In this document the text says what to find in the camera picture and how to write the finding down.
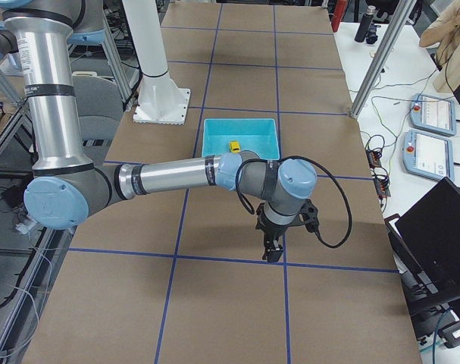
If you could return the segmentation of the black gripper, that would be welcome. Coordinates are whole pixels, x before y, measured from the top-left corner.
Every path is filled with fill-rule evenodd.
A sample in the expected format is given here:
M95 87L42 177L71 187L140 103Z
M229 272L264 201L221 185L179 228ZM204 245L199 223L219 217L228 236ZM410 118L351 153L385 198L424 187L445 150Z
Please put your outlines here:
M285 233L289 225L280 225L272 222L266 216L263 209L259 209L256 215L257 222L255 229L262 231L264 235L262 259L268 262L279 262L283 255L283 247L279 244L278 240Z

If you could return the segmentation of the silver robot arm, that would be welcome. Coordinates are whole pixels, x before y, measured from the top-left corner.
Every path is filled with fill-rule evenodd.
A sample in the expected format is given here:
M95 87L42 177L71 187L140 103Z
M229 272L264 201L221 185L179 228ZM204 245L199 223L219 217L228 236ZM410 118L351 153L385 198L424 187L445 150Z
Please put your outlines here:
M277 262L280 237L293 226L318 232L309 199L317 182L300 157L262 160L243 151L149 165L97 167L82 146L72 70L70 36L103 30L100 1L1 1L3 21L17 40L24 92L33 117L38 159L23 200L40 224L64 230L115 203L169 190L218 186L245 202L264 234L264 260Z

